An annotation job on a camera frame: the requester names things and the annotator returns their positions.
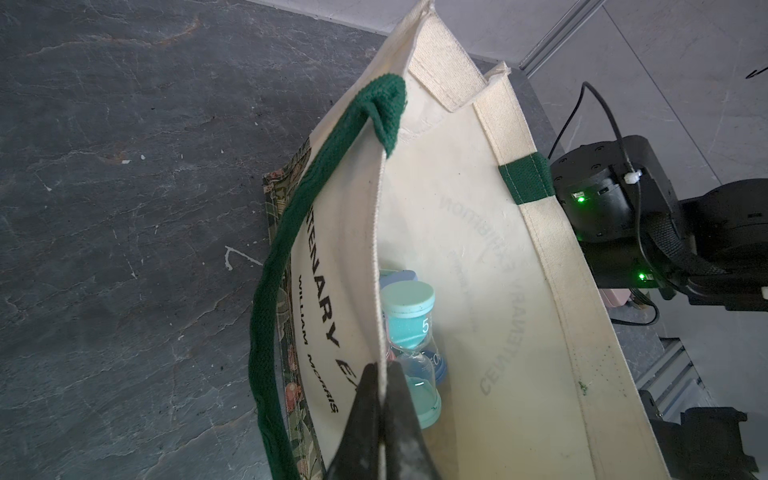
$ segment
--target slate floor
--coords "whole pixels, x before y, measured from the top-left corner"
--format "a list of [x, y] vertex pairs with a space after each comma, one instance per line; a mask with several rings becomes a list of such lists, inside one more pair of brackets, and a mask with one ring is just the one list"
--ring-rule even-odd
[[382, 37], [238, 0], [0, 5], [0, 477], [269, 478], [261, 176]]

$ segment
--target white cable tie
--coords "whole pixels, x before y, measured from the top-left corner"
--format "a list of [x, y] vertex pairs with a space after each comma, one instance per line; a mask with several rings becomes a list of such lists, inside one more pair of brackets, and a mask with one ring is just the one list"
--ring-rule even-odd
[[624, 182], [628, 185], [634, 185], [640, 181], [640, 177], [642, 176], [642, 174], [643, 174], [642, 170], [635, 170], [634, 172], [628, 172], [624, 175]]

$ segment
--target pink object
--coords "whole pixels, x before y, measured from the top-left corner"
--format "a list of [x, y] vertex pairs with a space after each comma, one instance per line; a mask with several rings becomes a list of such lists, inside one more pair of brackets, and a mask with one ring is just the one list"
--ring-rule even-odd
[[630, 291], [628, 288], [608, 288], [600, 289], [600, 298], [603, 299], [605, 308], [616, 308], [624, 305], [629, 300]]

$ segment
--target canvas tote bag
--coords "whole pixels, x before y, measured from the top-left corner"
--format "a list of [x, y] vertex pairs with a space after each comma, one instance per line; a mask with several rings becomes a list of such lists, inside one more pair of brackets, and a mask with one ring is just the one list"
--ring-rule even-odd
[[435, 288], [449, 374], [423, 433], [443, 478], [669, 478], [507, 74], [422, 0], [265, 177], [249, 372], [274, 478], [322, 478], [386, 361], [379, 269]]

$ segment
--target green strap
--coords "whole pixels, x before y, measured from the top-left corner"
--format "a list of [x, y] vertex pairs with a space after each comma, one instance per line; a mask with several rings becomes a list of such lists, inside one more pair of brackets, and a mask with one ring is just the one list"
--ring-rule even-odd
[[534, 152], [498, 168], [517, 205], [554, 195], [547, 158]]
[[274, 369], [274, 332], [277, 292], [290, 258], [291, 247], [304, 217], [368, 118], [387, 157], [397, 142], [400, 116], [406, 108], [406, 83], [394, 74], [385, 74], [367, 84], [346, 108], [330, 136], [307, 169], [293, 199], [283, 213], [270, 255], [264, 262], [261, 281], [253, 295], [250, 317], [250, 358], [248, 379], [256, 400], [259, 430], [275, 480], [299, 480], [299, 471], [288, 441]]

